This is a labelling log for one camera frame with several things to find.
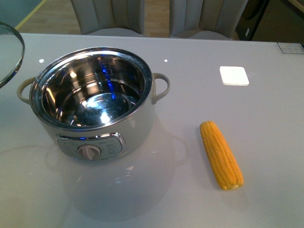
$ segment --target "stainless steel inner pot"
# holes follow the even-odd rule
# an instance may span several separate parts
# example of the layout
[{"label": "stainless steel inner pot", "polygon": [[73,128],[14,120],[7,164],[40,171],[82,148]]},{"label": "stainless steel inner pot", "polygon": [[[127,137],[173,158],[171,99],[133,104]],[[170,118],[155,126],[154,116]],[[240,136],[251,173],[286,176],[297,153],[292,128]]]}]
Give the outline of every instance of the stainless steel inner pot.
[{"label": "stainless steel inner pot", "polygon": [[34,112],[49,124],[69,129],[122,120],[147,99],[152,77],[138,56],[95,47],[55,61],[33,86]]}]

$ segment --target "chair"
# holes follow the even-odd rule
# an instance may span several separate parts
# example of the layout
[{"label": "chair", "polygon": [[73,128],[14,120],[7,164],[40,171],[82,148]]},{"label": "chair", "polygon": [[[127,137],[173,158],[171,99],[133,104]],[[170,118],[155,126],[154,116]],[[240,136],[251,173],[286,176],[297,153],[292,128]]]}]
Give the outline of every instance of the chair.
[{"label": "chair", "polygon": [[170,0],[171,38],[231,40],[248,0]]},{"label": "chair", "polygon": [[143,37],[144,0],[71,0],[82,34]]}]

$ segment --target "yellow corn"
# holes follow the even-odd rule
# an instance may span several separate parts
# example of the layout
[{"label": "yellow corn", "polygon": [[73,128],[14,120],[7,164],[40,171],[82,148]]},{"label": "yellow corn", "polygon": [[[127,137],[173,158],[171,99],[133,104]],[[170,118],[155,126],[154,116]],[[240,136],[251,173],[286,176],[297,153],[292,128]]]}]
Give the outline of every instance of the yellow corn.
[{"label": "yellow corn", "polygon": [[215,179],[223,190],[242,187],[244,179],[233,153],[224,136],[213,121],[203,122],[200,134]]}]

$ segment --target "pot handle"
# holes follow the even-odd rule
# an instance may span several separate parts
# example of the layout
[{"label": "pot handle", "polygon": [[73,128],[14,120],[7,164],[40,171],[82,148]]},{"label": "pot handle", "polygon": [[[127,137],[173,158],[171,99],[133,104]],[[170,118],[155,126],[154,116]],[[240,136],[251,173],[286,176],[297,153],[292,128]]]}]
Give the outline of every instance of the pot handle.
[{"label": "pot handle", "polygon": [[160,99],[162,99],[164,96],[166,96],[169,93],[170,90],[170,80],[166,75],[160,74],[160,73],[152,73],[152,76],[154,80],[156,79],[162,79],[167,83],[167,88],[165,91],[163,91],[160,94],[156,94],[156,83],[154,83],[154,89],[152,94],[152,104],[156,104],[156,102]]},{"label": "pot handle", "polygon": [[19,97],[19,99],[28,105],[29,105],[29,99],[24,98],[22,96],[22,92],[27,86],[32,84],[35,81],[35,79],[36,79],[35,77],[31,77],[31,78],[25,80],[24,82],[21,83],[21,85],[19,85],[19,87],[17,89],[17,96]]}]

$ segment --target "white table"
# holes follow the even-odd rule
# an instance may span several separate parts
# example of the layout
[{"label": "white table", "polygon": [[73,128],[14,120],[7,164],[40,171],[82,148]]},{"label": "white table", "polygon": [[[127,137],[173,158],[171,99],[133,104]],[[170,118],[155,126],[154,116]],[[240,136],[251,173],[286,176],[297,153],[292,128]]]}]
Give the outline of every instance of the white table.
[{"label": "white table", "polygon": [[[22,36],[23,65],[0,90],[0,227],[304,227],[304,55],[262,42]],[[59,150],[16,90],[56,58],[94,46],[134,52],[171,90],[139,149],[83,162]],[[249,85],[223,85],[220,66],[244,67]],[[243,172],[238,190],[215,182],[199,132],[207,120]]]}]

